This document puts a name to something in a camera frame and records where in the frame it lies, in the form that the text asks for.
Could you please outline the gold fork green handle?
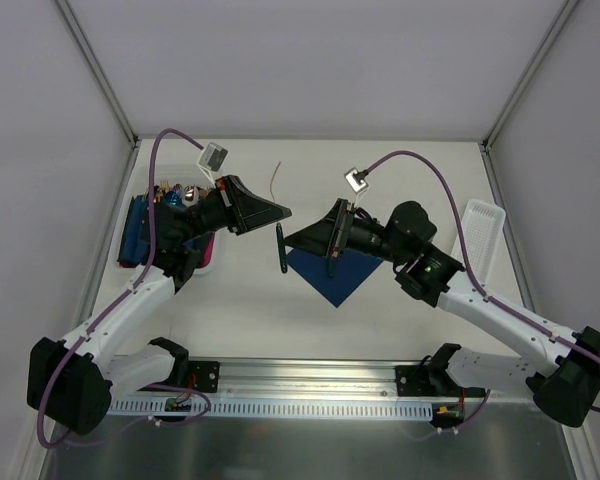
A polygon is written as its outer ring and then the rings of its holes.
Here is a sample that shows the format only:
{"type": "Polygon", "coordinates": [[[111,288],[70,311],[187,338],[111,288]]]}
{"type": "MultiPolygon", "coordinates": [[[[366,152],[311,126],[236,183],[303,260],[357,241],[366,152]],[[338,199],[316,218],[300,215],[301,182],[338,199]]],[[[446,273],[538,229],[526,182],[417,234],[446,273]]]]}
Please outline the gold fork green handle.
{"type": "MultiPolygon", "coordinates": [[[[276,202],[274,191],[273,191],[273,185],[274,185],[274,181],[276,179],[276,176],[280,169],[281,164],[282,164],[281,161],[279,161],[276,164],[276,166],[273,170],[273,173],[271,175],[270,181],[269,181],[269,193],[270,193],[270,196],[271,196],[271,199],[273,202],[276,202]]],[[[278,221],[275,225],[275,233],[276,233],[276,245],[277,245],[279,268],[280,268],[280,271],[282,274],[287,274],[288,273],[288,260],[287,260],[286,246],[284,244],[283,227],[282,227],[282,224],[280,221],[278,221]]]]}

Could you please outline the dark blue paper napkin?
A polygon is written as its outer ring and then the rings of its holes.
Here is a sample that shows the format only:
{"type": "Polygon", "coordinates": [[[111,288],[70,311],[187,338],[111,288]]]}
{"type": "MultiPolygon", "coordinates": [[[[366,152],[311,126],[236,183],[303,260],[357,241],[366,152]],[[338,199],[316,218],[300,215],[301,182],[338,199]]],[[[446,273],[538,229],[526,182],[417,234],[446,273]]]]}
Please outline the dark blue paper napkin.
{"type": "Polygon", "coordinates": [[[332,274],[328,273],[327,259],[299,249],[292,249],[287,261],[292,270],[336,308],[383,263],[381,259],[350,250],[337,259],[332,274]]]}

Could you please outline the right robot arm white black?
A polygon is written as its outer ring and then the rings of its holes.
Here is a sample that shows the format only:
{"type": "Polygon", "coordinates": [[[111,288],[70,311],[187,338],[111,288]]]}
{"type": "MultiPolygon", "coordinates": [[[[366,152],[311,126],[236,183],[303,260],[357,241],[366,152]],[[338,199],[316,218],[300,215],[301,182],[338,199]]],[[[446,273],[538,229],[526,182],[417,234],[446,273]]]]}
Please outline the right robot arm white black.
{"type": "Polygon", "coordinates": [[[503,356],[443,345],[427,372],[435,393],[499,391],[532,401],[560,424],[581,426],[600,392],[600,332],[574,331],[487,292],[467,266],[433,245],[436,231],[415,201],[399,204],[381,225],[339,199],[284,243],[329,261],[355,251],[389,262],[411,298],[468,321],[513,350],[503,356]]]}

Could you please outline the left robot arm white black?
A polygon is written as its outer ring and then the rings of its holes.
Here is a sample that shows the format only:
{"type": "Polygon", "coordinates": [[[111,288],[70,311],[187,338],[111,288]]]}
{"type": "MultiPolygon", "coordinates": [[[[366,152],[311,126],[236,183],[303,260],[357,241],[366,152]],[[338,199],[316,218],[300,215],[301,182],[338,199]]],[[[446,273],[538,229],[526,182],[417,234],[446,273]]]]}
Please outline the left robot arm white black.
{"type": "Polygon", "coordinates": [[[45,437],[45,419],[86,435],[120,397],[143,388],[184,390],[185,347],[159,337],[117,358],[120,346],[191,279],[204,254],[190,242],[222,229],[243,235],[291,215],[289,208],[253,194],[235,175],[219,178],[193,206],[149,201],[142,220],[149,249],[117,296],[61,339],[44,337],[31,350],[26,400],[37,412],[39,443],[55,445],[45,437]]]}

